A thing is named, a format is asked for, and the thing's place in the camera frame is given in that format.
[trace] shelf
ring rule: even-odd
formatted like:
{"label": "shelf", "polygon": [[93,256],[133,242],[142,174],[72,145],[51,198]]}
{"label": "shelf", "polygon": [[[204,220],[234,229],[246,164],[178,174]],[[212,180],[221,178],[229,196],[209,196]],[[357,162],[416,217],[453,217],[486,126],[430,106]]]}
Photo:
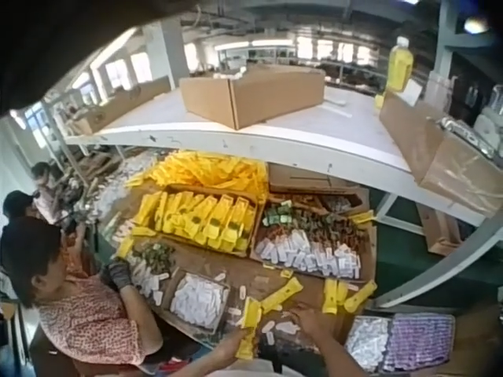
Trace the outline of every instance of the shelf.
{"label": "shelf", "polygon": [[[345,102],[344,106],[335,103]],[[220,152],[330,174],[422,203],[473,225],[484,217],[417,186],[380,122],[373,98],[325,88],[325,102],[234,131],[186,112],[179,90],[68,144],[140,145]]]}

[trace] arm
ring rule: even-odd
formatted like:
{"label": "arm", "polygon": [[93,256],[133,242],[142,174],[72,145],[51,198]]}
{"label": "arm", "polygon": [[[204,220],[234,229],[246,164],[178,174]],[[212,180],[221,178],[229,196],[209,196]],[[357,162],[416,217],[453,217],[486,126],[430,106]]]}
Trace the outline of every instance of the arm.
{"label": "arm", "polygon": [[157,352],[163,345],[163,337],[145,299],[131,283],[129,264],[117,258],[107,267],[112,282],[119,290],[127,317],[138,325],[141,347],[145,354]]}
{"label": "arm", "polygon": [[290,311],[294,321],[313,340],[325,360],[329,377],[368,377],[368,374],[325,326],[326,315],[305,306]]}
{"label": "arm", "polygon": [[126,307],[127,317],[138,325],[145,355],[157,352],[163,346],[163,337],[147,302],[132,285],[121,288],[119,293]]}
{"label": "arm", "polygon": [[236,353],[241,340],[249,334],[248,329],[236,330],[226,336],[208,355],[190,363],[171,377],[205,377],[212,372],[220,371],[236,361]]}
{"label": "arm", "polygon": [[314,340],[314,343],[325,360],[329,377],[368,377],[344,347],[329,334]]}

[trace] woman's hair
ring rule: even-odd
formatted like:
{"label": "woman's hair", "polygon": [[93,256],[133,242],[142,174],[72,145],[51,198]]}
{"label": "woman's hair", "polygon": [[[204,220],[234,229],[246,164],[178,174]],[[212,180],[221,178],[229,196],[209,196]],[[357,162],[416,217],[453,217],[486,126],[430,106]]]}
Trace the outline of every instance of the woman's hair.
{"label": "woman's hair", "polygon": [[33,306],[34,276],[44,276],[50,262],[60,254],[61,231],[57,226],[31,217],[14,218],[3,228],[0,239],[2,268],[17,297],[27,308]]}
{"label": "woman's hair", "polygon": [[3,214],[9,219],[20,218],[26,215],[27,208],[33,204],[33,196],[16,190],[9,192],[3,201]]}
{"label": "woman's hair", "polygon": [[50,172],[50,165],[43,161],[36,163],[31,168],[31,174],[33,175],[34,179],[42,178],[45,174],[48,174],[49,172]]}

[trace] window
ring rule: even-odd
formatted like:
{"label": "window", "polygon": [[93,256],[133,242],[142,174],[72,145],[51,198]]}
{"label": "window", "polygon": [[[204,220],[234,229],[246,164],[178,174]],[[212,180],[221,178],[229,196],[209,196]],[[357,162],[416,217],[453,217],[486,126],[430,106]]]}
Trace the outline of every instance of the window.
{"label": "window", "polygon": [[194,45],[193,43],[188,43],[185,45],[185,58],[187,59],[187,67],[189,67],[189,71],[196,71],[199,67],[196,45]]}
{"label": "window", "polygon": [[326,39],[318,40],[318,53],[317,58],[319,60],[330,57],[333,51],[333,41],[328,41]]}
{"label": "window", "polygon": [[147,53],[131,55],[131,63],[138,83],[152,81],[152,71],[150,70],[150,60]]}
{"label": "window", "polygon": [[82,94],[82,99],[84,104],[97,104],[96,93],[91,84],[86,84],[80,88],[80,93]]}
{"label": "window", "polygon": [[366,46],[359,46],[356,59],[356,63],[358,65],[370,64],[370,48]]}
{"label": "window", "polygon": [[129,80],[129,75],[127,73],[127,66],[124,59],[113,61],[105,65],[108,78],[112,84],[113,89],[117,89],[120,86],[125,90],[131,88],[131,82]]}
{"label": "window", "polygon": [[297,38],[297,57],[299,59],[313,58],[313,40],[311,38]]}
{"label": "window", "polygon": [[26,116],[26,123],[28,124],[28,127],[30,128],[31,132],[33,133],[33,136],[35,137],[37,144],[39,145],[40,148],[45,148],[46,139],[43,137],[42,132],[44,133],[44,135],[48,137],[50,131],[49,127],[46,126],[47,115],[42,110],[41,104],[40,103],[34,104],[33,106],[31,106],[31,108],[29,108],[27,111],[24,112],[24,115]]}
{"label": "window", "polygon": [[344,63],[351,63],[353,61],[354,45],[353,43],[339,43],[337,49],[337,60]]}

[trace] yellow bottle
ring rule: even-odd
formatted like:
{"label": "yellow bottle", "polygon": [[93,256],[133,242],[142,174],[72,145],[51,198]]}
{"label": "yellow bottle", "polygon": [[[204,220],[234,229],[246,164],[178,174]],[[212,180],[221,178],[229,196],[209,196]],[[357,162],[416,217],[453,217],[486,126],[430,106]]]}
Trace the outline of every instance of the yellow bottle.
{"label": "yellow bottle", "polygon": [[397,45],[390,53],[387,69],[386,90],[402,92],[412,74],[414,55],[409,50],[409,39],[398,37]]}

